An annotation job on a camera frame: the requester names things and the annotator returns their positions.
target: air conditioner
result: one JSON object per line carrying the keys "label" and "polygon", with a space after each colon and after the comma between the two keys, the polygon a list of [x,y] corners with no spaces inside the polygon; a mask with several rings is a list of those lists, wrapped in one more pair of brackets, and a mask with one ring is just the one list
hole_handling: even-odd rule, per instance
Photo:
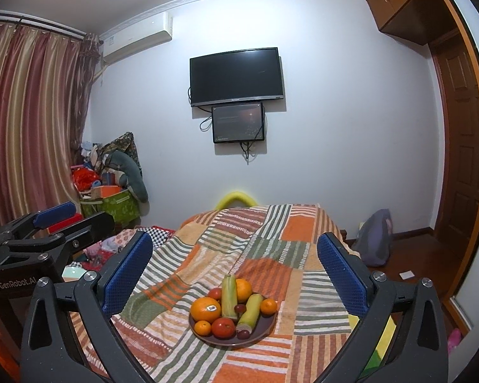
{"label": "air conditioner", "polygon": [[172,16],[168,12],[162,12],[108,37],[103,44],[103,58],[106,63],[114,63],[170,40],[172,40]]}

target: metal screw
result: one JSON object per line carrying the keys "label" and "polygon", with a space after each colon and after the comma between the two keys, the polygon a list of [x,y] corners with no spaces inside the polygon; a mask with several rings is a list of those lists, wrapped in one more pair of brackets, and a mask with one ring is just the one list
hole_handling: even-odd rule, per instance
{"label": "metal screw", "polygon": [[422,285],[424,285],[426,288],[431,288],[433,286],[433,281],[429,278],[423,278]]}
{"label": "metal screw", "polygon": [[39,281],[37,281],[37,286],[47,286],[49,283],[49,278],[43,276]]}
{"label": "metal screw", "polygon": [[372,277],[378,282],[385,282],[387,280],[387,275],[380,271],[374,271]]}
{"label": "metal screw", "polygon": [[89,271],[84,273],[83,279],[86,281],[93,281],[96,279],[97,273],[95,271]]}

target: orange box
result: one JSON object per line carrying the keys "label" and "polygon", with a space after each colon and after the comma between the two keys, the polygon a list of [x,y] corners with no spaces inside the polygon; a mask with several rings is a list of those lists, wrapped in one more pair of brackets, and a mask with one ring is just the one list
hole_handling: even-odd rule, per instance
{"label": "orange box", "polygon": [[121,188],[119,186],[99,186],[90,189],[90,197],[93,199],[104,199],[111,195],[120,193]]}

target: black tv screen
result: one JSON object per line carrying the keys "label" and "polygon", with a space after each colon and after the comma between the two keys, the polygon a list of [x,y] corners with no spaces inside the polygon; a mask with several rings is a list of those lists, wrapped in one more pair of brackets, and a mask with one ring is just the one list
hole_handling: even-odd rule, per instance
{"label": "black tv screen", "polygon": [[212,107],[213,142],[264,140],[262,103],[235,103]]}
{"label": "black tv screen", "polygon": [[190,59],[192,106],[282,99],[276,47],[238,50]]}

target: door frame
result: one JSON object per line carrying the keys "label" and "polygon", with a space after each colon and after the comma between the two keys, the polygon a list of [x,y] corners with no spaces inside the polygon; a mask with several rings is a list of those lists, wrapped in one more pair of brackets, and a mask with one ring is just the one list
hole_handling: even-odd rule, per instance
{"label": "door frame", "polygon": [[443,156],[443,181],[442,181],[442,192],[440,193],[440,205],[438,207],[438,214],[436,217],[434,233],[435,236],[438,235],[437,226],[442,223],[443,220],[443,210],[444,210],[444,196],[447,192],[448,181],[449,181],[449,160],[450,160],[450,132],[449,132],[449,117],[448,117],[448,105],[447,105],[447,97],[445,96],[445,88],[443,84],[442,78],[442,70],[440,69],[440,65],[438,63],[438,57],[436,53],[436,49],[442,43],[446,42],[447,40],[455,37],[456,35],[460,34],[460,30],[455,28],[450,32],[440,36],[433,42],[429,43],[429,48],[431,52],[431,57],[433,59],[433,64],[436,70],[436,76],[438,79],[438,86],[440,88],[440,98],[442,100],[442,112],[443,112],[443,132],[445,138],[445,150]]}
{"label": "door frame", "polygon": [[[465,43],[467,53],[470,57],[470,61],[472,62],[473,66],[473,72],[475,76],[475,80],[478,84],[479,87],[479,53],[477,52],[475,43],[473,42],[468,26],[465,24],[463,21],[462,15],[458,12],[455,4],[452,2],[452,0],[443,0],[444,3],[446,4],[448,10],[450,11],[452,17],[454,18],[454,21],[457,25],[458,31],[461,34],[461,37],[463,38],[463,41]],[[433,51],[433,44],[439,44],[442,43],[444,40],[442,38],[437,39],[435,42],[430,44],[430,49]],[[435,68],[437,70],[437,75],[438,75],[438,81],[440,85],[440,92],[442,96],[442,105],[443,105],[443,110],[444,110],[444,120],[445,120],[445,161],[444,161],[444,179],[443,179],[443,185],[442,185],[442,195],[445,192],[445,187],[448,181],[448,176],[447,176],[447,171],[448,171],[448,156],[447,156],[447,146],[449,143],[449,138],[448,138],[448,119],[446,120],[446,114],[447,114],[447,103],[445,100],[445,93],[443,91],[443,81],[441,79],[440,73],[438,71],[440,70],[437,68],[437,61],[435,56],[433,55],[433,62],[435,63]],[[442,200],[440,200],[440,207],[438,211],[438,217],[437,217],[437,223],[440,221],[440,217],[442,217],[443,213],[443,208],[442,208]],[[470,326],[467,324],[465,321],[463,315],[456,309],[455,303],[451,301],[451,298],[455,296],[457,291],[459,290],[461,284],[463,283],[463,280],[465,279],[466,274],[468,273],[468,269],[470,268],[470,265],[475,257],[475,253],[477,251],[477,248],[479,247],[479,207],[477,210],[477,215],[475,216],[475,222],[474,222],[474,228],[472,230],[472,235],[470,237],[470,240],[468,241],[468,245],[465,251],[465,255],[463,256],[463,259],[461,261],[461,265],[458,268],[458,271],[456,273],[455,278],[452,281],[452,284],[445,294],[445,296],[442,298],[442,304],[443,306],[447,309],[447,311],[451,314],[452,318],[460,328],[461,332],[463,335],[466,335],[470,331]]]}

